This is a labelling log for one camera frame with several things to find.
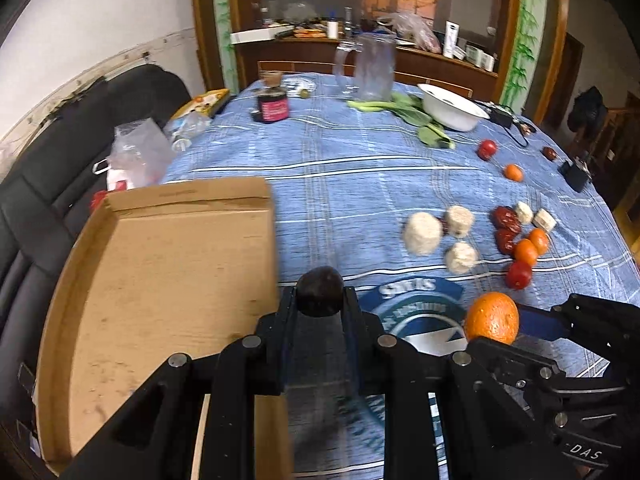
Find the large orange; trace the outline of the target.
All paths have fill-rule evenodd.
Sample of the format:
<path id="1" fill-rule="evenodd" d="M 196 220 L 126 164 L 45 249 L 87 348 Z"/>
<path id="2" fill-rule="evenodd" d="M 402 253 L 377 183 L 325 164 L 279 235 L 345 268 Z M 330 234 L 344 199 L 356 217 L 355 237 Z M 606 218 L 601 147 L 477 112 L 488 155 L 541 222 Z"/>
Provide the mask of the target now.
<path id="1" fill-rule="evenodd" d="M 502 292 L 488 292 L 478 297 L 464 320 L 465 337 L 468 341 L 485 337 L 502 344 L 513 344 L 519 330 L 518 307 Z"/>

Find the red tomato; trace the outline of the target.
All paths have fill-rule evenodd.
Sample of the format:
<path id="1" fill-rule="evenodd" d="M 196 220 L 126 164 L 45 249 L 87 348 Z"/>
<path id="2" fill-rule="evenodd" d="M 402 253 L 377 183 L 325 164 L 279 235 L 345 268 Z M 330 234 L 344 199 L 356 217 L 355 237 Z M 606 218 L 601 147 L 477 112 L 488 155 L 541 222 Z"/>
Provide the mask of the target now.
<path id="1" fill-rule="evenodd" d="M 526 261 L 515 260 L 506 270 L 504 280 L 506 281 L 506 286 L 510 289 L 521 290 L 530 284 L 532 277 L 532 266 Z"/>
<path id="2" fill-rule="evenodd" d="M 493 140 L 483 140 L 478 144 L 476 154 L 480 159 L 491 160 L 498 151 L 498 145 Z"/>

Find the small orange back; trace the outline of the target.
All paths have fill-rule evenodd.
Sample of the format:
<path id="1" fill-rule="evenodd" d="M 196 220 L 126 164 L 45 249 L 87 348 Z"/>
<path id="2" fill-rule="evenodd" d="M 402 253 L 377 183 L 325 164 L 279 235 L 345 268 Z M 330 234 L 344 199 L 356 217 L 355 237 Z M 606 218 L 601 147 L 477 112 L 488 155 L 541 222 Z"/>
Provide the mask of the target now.
<path id="1" fill-rule="evenodd" d="M 547 232 L 541 228 L 532 229 L 528 233 L 528 239 L 532 242 L 536 248 L 538 255 L 542 256 L 549 250 L 549 237 Z"/>

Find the small orange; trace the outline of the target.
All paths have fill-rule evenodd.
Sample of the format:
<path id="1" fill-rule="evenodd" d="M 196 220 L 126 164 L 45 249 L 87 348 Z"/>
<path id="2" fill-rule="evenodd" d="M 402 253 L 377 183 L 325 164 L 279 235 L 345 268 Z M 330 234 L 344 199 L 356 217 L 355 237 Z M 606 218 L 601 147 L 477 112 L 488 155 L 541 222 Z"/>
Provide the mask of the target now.
<path id="1" fill-rule="evenodd" d="M 528 238 L 523 238 L 514 246 L 513 258 L 515 261 L 524 262 L 529 266 L 536 266 L 538 256 L 536 246 Z"/>
<path id="2" fill-rule="evenodd" d="M 532 229 L 528 233 L 528 239 L 532 242 L 536 248 L 538 255 L 542 256 L 549 250 L 549 237 L 547 232 L 541 228 Z"/>
<path id="3" fill-rule="evenodd" d="M 522 182 L 524 180 L 524 171 L 514 164 L 506 165 L 503 168 L 503 175 L 514 182 Z"/>

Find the small orange front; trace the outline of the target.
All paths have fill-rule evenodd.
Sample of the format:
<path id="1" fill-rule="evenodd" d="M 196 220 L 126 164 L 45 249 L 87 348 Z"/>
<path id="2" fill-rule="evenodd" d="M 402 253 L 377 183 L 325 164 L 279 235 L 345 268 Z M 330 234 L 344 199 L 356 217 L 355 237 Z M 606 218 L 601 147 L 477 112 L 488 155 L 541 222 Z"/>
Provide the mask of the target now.
<path id="1" fill-rule="evenodd" d="M 536 246 L 528 238 L 523 238 L 514 246 L 513 258 L 515 261 L 524 262 L 529 266 L 536 266 L 538 256 Z"/>

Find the white corn chunk front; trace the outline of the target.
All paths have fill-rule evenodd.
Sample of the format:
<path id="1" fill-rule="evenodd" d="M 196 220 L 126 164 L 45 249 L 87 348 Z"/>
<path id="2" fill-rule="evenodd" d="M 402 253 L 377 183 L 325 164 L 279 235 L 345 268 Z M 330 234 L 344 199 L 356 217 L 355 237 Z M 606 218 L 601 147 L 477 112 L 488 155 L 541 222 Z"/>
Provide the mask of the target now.
<path id="1" fill-rule="evenodd" d="M 454 243 L 446 252 L 445 264 L 452 274 L 465 274 L 477 264 L 477 251 L 467 242 Z"/>

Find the red date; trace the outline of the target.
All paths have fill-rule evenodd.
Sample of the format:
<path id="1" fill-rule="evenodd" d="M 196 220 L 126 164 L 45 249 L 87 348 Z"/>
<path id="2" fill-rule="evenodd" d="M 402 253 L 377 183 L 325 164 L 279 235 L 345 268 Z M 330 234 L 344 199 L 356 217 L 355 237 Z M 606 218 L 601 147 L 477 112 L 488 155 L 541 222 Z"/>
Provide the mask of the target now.
<path id="1" fill-rule="evenodd" d="M 517 232 L 513 232 L 510 229 L 498 229 L 495 232 L 495 240 L 498 247 L 498 251 L 503 255 L 512 256 L 516 244 Z"/>
<path id="2" fill-rule="evenodd" d="M 522 225 L 515 211 L 507 206 L 498 206 L 490 215 L 491 222 L 498 230 L 506 230 L 513 235 L 521 233 Z"/>

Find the small white chunk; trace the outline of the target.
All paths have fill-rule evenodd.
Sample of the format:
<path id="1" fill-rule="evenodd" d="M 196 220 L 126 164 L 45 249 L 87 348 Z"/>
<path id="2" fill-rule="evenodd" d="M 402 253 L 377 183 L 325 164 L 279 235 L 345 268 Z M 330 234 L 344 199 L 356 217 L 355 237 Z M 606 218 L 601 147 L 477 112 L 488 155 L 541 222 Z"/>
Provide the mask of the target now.
<path id="1" fill-rule="evenodd" d="M 534 214 L 533 225 L 536 226 L 536 228 L 550 233 L 556 226 L 556 220 L 549 211 L 540 208 L 536 214 Z"/>
<path id="2" fill-rule="evenodd" d="M 518 222 L 520 222 L 523 226 L 526 224 L 531 224 L 533 222 L 534 213 L 532 208 L 529 207 L 529 204 L 524 202 L 517 202 L 514 206 L 514 212 L 518 217 Z"/>

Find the dark date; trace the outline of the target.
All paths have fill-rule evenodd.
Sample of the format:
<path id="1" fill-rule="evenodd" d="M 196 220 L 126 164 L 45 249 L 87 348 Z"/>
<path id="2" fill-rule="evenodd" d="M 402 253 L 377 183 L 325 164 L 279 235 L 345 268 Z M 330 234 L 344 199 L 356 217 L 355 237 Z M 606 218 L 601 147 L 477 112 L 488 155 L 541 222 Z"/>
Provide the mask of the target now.
<path id="1" fill-rule="evenodd" d="M 549 162 L 554 162 L 558 157 L 556 151 L 553 148 L 550 148 L 550 146 L 545 146 L 544 148 L 542 148 L 541 153 L 546 159 L 548 159 Z"/>
<path id="2" fill-rule="evenodd" d="M 440 224 L 442 225 L 442 235 L 447 235 L 449 232 L 448 223 L 445 218 L 439 219 Z"/>

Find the dark round plum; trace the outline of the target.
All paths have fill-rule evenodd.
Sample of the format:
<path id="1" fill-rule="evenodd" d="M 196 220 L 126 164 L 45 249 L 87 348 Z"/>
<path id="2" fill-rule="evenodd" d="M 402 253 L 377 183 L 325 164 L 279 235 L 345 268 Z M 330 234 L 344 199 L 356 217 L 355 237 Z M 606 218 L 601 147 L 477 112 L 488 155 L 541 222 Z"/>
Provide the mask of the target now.
<path id="1" fill-rule="evenodd" d="M 311 318 L 328 318 L 344 304 L 344 282 L 332 266 L 318 266 L 303 274 L 295 286 L 295 305 Z"/>

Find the blue plaid tablecloth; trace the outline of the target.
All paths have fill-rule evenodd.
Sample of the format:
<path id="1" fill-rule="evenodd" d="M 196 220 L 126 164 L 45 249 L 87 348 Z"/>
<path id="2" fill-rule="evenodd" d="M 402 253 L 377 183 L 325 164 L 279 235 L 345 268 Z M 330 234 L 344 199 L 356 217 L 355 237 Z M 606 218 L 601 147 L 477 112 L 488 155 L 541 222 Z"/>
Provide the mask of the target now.
<path id="1" fill-rule="evenodd" d="M 429 148 L 394 114 L 363 113 L 337 99 L 330 76 L 312 81 L 311 96 L 292 100 L 288 118 L 274 124 L 254 122 L 255 90 L 243 91 L 164 177 L 168 183 L 266 179 L 281 285 L 316 266 L 333 266 L 389 333 L 446 356 L 465 346 L 462 323 L 470 304 L 506 290 L 508 259 L 496 246 L 491 211 L 524 202 L 549 211 L 556 226 L 532 282 L 514 292 L 514 300 L 548 309 L 575 293 L 638 304 L 639 272 L 608 206 L 594 188 L 576 193 L 566 184 L 541 153 L 549 144 L 544 133 L 520 148 L 484 121 L 455 133 L 454 150 Z M 491 160 L 476 154 L 487 139 L 498 145 Z M 522 182 L 503 175 L 510 164 L 524 171 Z M 402 239 L 412 214 L 441 217 L 454 205 L 475 216 L 468 243 L 477 264 L 460 275 L 445 264 L 452 237 L 427 256 L 408 252 Z"/>

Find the cardboard tray box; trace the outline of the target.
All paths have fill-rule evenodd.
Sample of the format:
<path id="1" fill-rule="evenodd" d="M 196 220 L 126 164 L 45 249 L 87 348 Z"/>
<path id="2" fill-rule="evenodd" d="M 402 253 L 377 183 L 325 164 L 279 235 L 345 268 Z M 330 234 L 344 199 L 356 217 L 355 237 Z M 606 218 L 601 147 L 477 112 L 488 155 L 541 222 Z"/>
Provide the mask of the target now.
<path id="1" fill-rule="evenodd" d="M 217 178 L 105 195 L 68 256 L 44 324 L 35 404 L 62 477 L 175 353 L 204 358 L 277 309 L 266 180 Z"/>

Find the white bowl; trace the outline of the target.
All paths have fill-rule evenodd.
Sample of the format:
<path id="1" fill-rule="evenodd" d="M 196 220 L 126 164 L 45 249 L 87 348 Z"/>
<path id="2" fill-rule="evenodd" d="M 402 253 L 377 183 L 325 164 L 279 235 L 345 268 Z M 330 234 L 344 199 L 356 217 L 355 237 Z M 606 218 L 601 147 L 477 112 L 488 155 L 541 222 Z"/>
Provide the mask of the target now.
<path id="1" fill-rule="evenodd" d="M 424 112 L 447 129 L 460 132 L 472 131 L 481 119 L 489 115 L 477 104 L 457 93 L 432 84 L 419 84 Z"/>

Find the clear plastic bag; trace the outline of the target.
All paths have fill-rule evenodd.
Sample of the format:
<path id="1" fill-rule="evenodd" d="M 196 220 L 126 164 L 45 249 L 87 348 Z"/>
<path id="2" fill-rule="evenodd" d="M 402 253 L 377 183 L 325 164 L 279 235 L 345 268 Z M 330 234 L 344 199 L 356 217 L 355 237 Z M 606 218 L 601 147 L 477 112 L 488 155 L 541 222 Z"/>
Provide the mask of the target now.
<path id="1" fill-rule="evenodd" d="M 152 118 L 114 128 L 110 154 L 96 162 L 92 173 L 106 174 L 109 191 L 156 185 L 175 158 L 170 143 Z"/>

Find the pink plastic bag on cabinet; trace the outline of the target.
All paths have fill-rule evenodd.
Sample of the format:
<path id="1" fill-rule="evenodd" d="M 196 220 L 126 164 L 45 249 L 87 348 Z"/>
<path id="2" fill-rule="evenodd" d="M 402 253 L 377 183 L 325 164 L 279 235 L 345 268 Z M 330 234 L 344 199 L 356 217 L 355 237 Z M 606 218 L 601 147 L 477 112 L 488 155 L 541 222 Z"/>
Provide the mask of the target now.
<path id="1" fill-rule="evenodd" d="M 412 42 L 419 50 L 441 54 L 442 46 L 425 18 L 409 12 L 385 14 L 376 20 L 378 26 L 402 40 Z"/>

